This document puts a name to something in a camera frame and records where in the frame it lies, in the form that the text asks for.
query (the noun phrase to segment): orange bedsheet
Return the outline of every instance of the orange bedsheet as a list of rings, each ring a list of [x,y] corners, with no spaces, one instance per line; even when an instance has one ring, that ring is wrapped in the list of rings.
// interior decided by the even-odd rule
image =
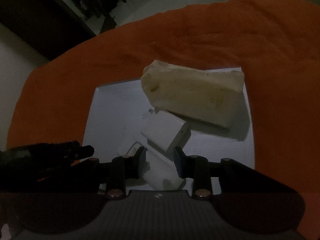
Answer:
[[[242,67],[256,169],[302,193],[299,231],[318,239],[320,7],[307,1],[192,5],[86,41],[31,73],[7,147],[82,142],[94,89],[139,78],[154,59],[200,69]]]

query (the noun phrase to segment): metal bolt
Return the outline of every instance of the metal bolt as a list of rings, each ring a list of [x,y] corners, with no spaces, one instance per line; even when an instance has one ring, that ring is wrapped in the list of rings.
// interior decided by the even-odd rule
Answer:
[[[211,192],[205,188],[201,188],[201,189],[197,189],[195,191],[195,194],[198,196],[198,197],[209,197],[211,195]]]
[[[123,191],[117,188],[109,189],[107,192],[109,197],[120,197],[123,195]]]

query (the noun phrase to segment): small white box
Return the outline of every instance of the small white box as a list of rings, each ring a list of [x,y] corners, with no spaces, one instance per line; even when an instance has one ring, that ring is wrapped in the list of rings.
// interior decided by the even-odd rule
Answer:
[[[141,134],[165,152],[182,139],[189,124],[168,112],[153,112]]]

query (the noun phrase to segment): dark panel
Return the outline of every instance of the dark panel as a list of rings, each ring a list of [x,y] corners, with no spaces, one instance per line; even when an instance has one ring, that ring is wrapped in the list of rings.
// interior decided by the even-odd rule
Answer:
[[[50,60],[95,36],[54,0],[0,0],[0,22]]]

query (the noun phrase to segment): orange tablecloth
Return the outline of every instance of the orange tablecloth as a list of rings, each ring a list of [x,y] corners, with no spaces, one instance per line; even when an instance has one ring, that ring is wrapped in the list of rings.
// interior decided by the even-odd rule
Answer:
[[[306,212],[299,231],[318,239],[320,7],[310,2],[192,5],[86,41],[31,73],[7,147],[82,142],[94,89],[139,78],[154,59],[201,69],[242,67],[256,169],[302,193]]]

